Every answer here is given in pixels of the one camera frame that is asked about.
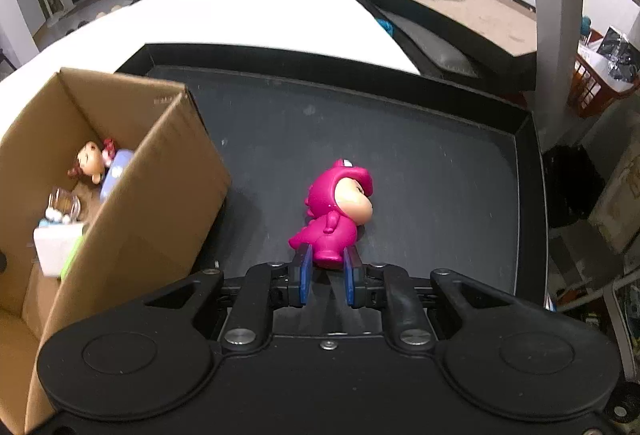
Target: basket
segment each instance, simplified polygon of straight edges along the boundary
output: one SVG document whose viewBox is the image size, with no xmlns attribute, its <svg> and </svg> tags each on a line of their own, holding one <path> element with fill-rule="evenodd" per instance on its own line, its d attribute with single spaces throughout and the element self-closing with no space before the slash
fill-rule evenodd
<svg viewBox="0 0 640 435">
<path fill-rule="evenodd" d="M 591 32 L 591 41 L 599 40 L 602 35 L 597 31 Z M 640 77 L 636 77 L 634 84 L 624 92 L 615 91 L 578 53 L 575 55 L 574 75 L 571 79 L 571 89 L 566 104 L 572 108 L 578 117 L 588 118 L 604 112 L 615 100 L 629 97 L 640 86 Z"/>
</svg>

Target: metal screw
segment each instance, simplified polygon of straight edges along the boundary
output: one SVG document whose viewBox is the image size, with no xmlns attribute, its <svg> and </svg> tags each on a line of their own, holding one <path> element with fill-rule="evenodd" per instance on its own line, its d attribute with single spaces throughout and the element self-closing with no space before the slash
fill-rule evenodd
<svg viewBox="0 0 640 435">
<path fill-rule="evenodd" d="M 409 329 L 400 334 L 400 340 L 407 345 L 419 347 L 431 341 L 431 334 L 422 329 Z"/>
<path fill-rule="evenodd" d="M 248 345 L 255 339 L 255 332 L 249 329 L 231 329 L 225 339 L 233 345 Z"/>
<path fill-rule="evenodd" d="M 335 350 L 338 348 L 338 343 L 330 339 L 325 339 L 324 341 L 320 341 L 320 348 L 324 350 Z"/>
</svg>

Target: white tabletop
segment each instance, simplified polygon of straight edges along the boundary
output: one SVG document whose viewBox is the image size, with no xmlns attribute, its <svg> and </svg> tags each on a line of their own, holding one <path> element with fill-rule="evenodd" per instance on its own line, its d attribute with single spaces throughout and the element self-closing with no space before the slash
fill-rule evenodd
<svg viewBox="0 0 640 435">
<path fill-rule="evenodd" d="M 60 67 L 115 72 L 145 43 L 263 46 L 418 73 L 355 0 L 143 0 L 65 36 L 0 82 L 0 138 Z"/>
</svg>

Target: purple toy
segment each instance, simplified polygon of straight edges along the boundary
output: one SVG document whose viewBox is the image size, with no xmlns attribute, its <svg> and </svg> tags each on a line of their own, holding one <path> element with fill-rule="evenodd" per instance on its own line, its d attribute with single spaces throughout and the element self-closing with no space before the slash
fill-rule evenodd
<svg viewBox="0 0 640 435">
<path fill-rule="evenodd" d="M 373 208 L 367 197 L 372 193 L 369 172 L 338 159 L 309 186 L 306 214 L 313 220 L 289 238 L 289 245 L 298 249 L 301 243 L 310 243 L 316 265 L 340 268 L 342 251 L 356 242 L 356 227 L 371 218 Z"/>
</svg>

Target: toy's head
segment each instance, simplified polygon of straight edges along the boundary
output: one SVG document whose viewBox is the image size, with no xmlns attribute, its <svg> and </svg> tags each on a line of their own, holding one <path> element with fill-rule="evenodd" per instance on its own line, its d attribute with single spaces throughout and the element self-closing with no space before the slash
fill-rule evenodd
<svg viewBox="0 0 640 435">
<path fill-rule="evenodd" d="M 305 204 L 311 217 L 338 211 L 357 225 L 369 222 L 373 213 L 367 197 L 373 193 L 369 171 L 354 166 L 348 160 L 338 159 L 309 187 Z"/>
<path fill-rule="evenodd" d="M 78 177 L 81 174 L 88 175 L 94 184 L 98 184 L 104 175 L 104 160 L 98 145 L 89 141 L 78 152 L 74 167 L 67 172 L 69 177 Z"/>
</svg>

